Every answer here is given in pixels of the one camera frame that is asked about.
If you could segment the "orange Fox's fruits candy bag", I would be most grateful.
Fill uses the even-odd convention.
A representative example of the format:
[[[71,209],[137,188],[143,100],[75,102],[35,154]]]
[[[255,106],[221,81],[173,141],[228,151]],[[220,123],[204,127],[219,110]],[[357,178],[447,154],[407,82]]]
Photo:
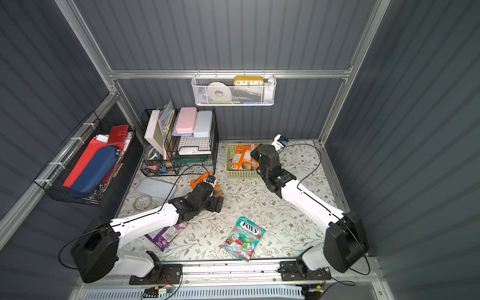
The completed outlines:
[[[208,183],[205,182],[205,181],[206,181],[206,178],[208,177],[208,175],[214,175],[214,174],[213,174],[212,172],[208,172],[208,173],[206,173],[206,174],[204,174],[204,175],[201,175],[201,176],[198,177],[197,179],[192,180],[192,181],[190,182],[191,188],[192,188],[192,189],[195,189],[195,187],[196,187],[197,185],[200,185],[201,187],[204,187],[204,188],[205,188],[206,186],[208,186],[209,188],[212,187],[212,196],[213,196],[213,197],[218,198],[218,197],[220,197],[220,196],[223,196],[223,195],[224,195],[224,192],[223,192],[223,190],[221,189],[221,187],[220,187],[217,179],[216,179],[217,182],[216,182],[215,187],[213,187],[213,186],[211,186],[210,184],[208,184]]]

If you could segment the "white tape roll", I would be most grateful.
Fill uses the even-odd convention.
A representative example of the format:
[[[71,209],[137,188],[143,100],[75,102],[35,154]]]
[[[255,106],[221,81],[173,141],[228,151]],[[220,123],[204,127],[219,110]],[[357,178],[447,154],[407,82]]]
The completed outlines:
[[[232,100],[231,88],[222,82],[212,82],[206,87],[206,94],[212,102],[227,102]]]

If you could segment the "teal Fox's candy bag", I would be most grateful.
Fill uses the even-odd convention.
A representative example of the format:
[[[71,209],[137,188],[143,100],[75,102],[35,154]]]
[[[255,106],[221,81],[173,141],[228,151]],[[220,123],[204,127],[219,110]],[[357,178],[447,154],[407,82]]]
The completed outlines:
[[[232,257],[249,262],[265,232],[263,227],[246,217],[240,217],[222,248]]]

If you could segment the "clear tape roll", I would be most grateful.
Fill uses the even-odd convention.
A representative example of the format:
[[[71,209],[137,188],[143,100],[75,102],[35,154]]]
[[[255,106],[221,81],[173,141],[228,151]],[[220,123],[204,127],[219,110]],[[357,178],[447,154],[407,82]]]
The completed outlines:
[[[136,212],[150,210],[153,207],[153,199],[151,196],[144,195],[136,197],[132,203],[132,208]]]

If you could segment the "light green plastic basket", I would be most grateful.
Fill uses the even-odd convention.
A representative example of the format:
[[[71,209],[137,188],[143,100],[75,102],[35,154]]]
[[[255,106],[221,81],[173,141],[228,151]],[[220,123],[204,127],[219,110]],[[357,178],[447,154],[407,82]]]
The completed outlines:
[[[262,159],[262,166],[254,158],[251,152],[263,144],[255,144],[253,142],[227,145],[227,158],[225,170],[227,177],[234,179],[260,178],[267,175],[269,167],[267,162]]]

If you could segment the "blue zipper pouch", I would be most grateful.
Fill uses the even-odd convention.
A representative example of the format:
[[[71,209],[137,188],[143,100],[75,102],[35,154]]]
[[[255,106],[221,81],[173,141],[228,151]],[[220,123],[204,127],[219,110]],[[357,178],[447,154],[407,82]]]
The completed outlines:
[[[118,157],[116,146],[105,146],[99,149],[70,187],[70,195],[73,198],[90,195],[115,167]]]

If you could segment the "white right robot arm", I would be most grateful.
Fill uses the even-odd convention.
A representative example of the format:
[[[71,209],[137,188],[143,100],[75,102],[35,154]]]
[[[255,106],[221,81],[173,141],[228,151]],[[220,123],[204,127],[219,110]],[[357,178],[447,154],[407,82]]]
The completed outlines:
[[[365,258],[370,248],[361,219],[353,212],[331,206],[304,187],[295,175],[283,169],[278,150],[272,144],[252,150],[251,157],[259,164],[257,173],[269,191],[296,206],[324,231],[322,246],[310,247],[298,256],[299,269],[308,273],[332,268],[345,273]]]

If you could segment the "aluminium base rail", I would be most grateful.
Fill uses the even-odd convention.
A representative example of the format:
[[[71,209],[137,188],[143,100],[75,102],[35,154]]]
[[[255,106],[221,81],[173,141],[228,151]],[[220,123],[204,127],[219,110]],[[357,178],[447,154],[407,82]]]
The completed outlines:
[[[377,259],[360,259],[351,270],[331,270],[307,280],[279,272],[294,259],[183,261],[182,273],[160,290],[159,300],[303,300],[308,292],[323,300],[392,300]]]

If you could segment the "red wallet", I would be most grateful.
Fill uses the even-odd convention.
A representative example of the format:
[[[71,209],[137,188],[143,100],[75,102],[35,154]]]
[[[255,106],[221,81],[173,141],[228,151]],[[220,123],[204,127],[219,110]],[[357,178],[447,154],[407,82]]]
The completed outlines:
[[[107,139],[107,146],[116,146],[117,148],[123,150],[125,147],[125,141],[128,137],[128,125],[114,126],[111,128],[109,137]]]

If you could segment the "yellow clock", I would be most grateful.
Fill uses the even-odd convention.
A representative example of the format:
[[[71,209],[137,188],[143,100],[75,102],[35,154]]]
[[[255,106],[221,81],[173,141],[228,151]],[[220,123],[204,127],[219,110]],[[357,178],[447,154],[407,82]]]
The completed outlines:
[[[234,77],[234,86],[256,87],[264,86],[265,81],[262,76],[239,75]]]

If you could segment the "red folder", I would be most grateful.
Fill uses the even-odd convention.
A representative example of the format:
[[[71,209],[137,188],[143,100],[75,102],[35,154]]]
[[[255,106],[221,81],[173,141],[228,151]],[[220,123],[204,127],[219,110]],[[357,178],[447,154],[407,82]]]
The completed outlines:
[[[80,158],[77,160],[76,165],[73,167],[62,186],[65,188],[70,188],[84,171],[85,167],[91,161],[96,152],[105,146],[105,142],[98,141],[96,138],[92,139],[87,145],[87,148],[83,151]]]

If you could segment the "light blue plastic case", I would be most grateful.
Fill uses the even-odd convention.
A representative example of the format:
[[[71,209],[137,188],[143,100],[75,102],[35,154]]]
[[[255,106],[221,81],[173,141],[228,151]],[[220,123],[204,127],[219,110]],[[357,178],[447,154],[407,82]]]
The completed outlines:
[[[140,182],[136,190],[139,193],[158,198],[159,200],[170,200],[175,197],[177,187],[170,182],[145,178]]]

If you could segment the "pink pencil case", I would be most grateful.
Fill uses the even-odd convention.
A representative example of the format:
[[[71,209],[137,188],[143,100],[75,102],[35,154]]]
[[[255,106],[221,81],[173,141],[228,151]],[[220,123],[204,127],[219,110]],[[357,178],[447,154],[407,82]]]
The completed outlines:
[[[195,107],[182,107],[176,121],[175,131],[179,135],[193,134],[197,118],[197,109]]]

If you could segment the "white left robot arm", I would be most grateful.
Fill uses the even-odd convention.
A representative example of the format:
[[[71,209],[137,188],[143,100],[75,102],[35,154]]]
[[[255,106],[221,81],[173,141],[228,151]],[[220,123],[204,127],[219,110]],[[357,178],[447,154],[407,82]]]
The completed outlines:
[[[161,276],[162,264],[152,251],[123,250],[124,245],[153,231],[191,221],[203,211],[219,213],[224,198],[214,195],[214,186],[200,182],[186,196],[165,201],[140,214],[103,221],[94,220],[74,240],[71,256],[82,282],[93,283],[106,276],[133,276],[147,283]]]

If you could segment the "purple candy bag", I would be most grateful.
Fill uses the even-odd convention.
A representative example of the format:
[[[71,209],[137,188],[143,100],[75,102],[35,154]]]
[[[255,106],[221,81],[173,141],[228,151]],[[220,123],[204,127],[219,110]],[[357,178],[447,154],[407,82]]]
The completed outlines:
[[[145,237],[160,251],[164,252],[172,241],[188,227],[187,222],[181,222],[170,227],[164,227],[147,233]]]

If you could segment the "light blue pencil case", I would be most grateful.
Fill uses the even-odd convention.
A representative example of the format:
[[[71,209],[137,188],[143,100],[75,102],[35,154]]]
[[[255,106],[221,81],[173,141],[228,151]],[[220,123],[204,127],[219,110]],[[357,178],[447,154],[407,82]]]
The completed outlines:
[[[193,136],[195,138],[207,138],[210,136],[213,122],[212,111],[198,111]]]

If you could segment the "green mesh zipper pouch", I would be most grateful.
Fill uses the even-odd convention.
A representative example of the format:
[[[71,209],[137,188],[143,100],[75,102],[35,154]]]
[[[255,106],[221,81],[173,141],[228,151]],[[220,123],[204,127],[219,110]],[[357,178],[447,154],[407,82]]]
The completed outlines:
[[[191,166],[208,164],[210,161],[210,154],[195,154],[195,155],[180,155],[177,154],[173,162],[178,166]]]

